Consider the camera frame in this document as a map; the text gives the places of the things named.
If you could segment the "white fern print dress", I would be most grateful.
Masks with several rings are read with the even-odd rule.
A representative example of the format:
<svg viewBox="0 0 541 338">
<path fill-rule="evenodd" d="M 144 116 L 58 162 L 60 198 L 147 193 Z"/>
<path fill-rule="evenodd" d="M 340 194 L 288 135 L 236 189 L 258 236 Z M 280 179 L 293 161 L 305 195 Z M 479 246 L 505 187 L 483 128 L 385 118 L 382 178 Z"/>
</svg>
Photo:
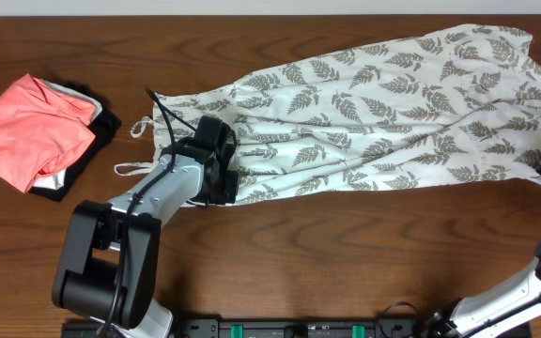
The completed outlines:
<svg viewBox="0 0 541 338">
<path fill-rule="evenodd" d="M 541 185 L 541 66 L 532 36 L 463 24 L 252 72 L 199 94 L 160 95 L 133 137 L 154 149 L 206 115 L 236 133 L 236 201 L 475 181 Z"/>
</svg>

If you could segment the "pink garment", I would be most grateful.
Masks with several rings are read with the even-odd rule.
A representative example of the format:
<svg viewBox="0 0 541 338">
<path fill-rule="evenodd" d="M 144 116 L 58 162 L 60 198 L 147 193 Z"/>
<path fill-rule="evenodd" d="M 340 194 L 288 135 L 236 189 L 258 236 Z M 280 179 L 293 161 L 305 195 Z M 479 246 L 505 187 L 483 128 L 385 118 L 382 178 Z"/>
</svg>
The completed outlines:
<svg viewBox="0 0 541 338">
<path fill-rule="evenodd" d="M 101 112 L 98 101 L 25 74 L 0 96 L 0 177 L 20 192 L 53 180 L 93 144 Z"/>
</svg>

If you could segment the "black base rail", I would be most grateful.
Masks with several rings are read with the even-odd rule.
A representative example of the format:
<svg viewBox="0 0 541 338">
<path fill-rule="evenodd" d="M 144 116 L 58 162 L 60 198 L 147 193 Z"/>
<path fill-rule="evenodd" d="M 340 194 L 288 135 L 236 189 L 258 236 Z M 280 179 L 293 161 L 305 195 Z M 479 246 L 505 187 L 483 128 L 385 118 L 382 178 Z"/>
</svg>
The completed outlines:
<svg viewBox="0 0 541 338">
<path fill-rule="evenodd" d="M 479 322 L 469 330 L 440 313 L 427 321 L 415 316 L 381 315 L 373 320 L 224 320 L 200 317 L 178 320 L 164 311 L 160 319 L 146 317 L 135 329 L 112 327 L 108 337 L 168 338 L 414 338 L 531 337 L 529 320 L 521 315 Z"/>
</svg>

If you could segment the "black garment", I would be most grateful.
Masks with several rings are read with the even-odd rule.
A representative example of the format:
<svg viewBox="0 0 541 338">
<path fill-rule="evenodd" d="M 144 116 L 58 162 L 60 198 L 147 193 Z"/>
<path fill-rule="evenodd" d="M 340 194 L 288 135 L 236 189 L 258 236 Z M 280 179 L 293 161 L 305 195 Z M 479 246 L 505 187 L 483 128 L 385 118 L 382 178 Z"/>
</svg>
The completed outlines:
<svg viewBox="0 0 541 338">
<path fill-rule="evenodd" d="M 88 126 L 90 131 L 95 135 L 95 139 L 91 142 L 85 153 L 64 171 L 60 171 L 51 177 L 44 177 L 39 182 L 35 182 L 28 191 L 34 195 L 60 202 L 98 152 L 113 141 L 116 131 L 122 122 L 111 112 L 109 100 L 93 91 L 88 85 L 75 82 L 55 84 L 45 81 L 44 83 L 51 89 L 86 100 L 96 107 L 92 122 Z"/>
</svg>

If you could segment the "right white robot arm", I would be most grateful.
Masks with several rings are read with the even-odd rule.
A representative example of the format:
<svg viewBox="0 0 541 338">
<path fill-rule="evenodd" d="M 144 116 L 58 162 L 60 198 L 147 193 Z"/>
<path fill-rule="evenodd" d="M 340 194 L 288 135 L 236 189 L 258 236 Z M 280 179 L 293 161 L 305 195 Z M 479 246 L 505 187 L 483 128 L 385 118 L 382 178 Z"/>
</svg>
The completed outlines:
<svg viewBox="0 0 541 338">
<path fill-rule="evenodd" d="M 489 290 L 458 300 L 417 326 L 415 337 L 498 337 L 541 316 L 541 240 L 531 263 Z"/>
</svg>

